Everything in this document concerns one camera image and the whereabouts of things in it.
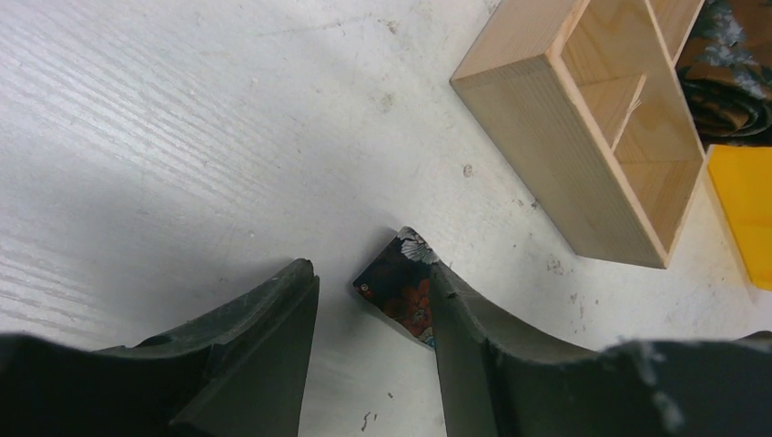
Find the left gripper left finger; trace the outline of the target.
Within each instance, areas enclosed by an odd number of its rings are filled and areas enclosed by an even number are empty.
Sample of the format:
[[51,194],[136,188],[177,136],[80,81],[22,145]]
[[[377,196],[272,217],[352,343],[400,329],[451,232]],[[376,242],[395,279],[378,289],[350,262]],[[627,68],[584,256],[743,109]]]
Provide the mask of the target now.
[[295,436],[320,280],[295,259],[134,347],[1,338],[4,436]]

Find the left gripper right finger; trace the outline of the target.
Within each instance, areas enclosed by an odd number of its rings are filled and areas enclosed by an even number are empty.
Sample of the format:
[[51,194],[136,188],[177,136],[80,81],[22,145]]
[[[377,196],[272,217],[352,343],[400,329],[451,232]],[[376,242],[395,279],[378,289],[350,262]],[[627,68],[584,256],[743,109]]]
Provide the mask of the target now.
[[768,436],[771,335],[591,351],[503,310],[443,264],[431,311],[451,436]]

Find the wooden compartment box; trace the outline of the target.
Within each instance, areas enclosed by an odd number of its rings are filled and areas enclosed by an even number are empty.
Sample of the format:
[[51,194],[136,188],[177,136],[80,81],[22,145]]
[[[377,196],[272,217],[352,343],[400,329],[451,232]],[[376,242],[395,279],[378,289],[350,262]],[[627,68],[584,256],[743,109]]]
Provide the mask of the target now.
[[580,256],[670,263],[706,162],[676,76],[701,6],[503,1],[452,75]]

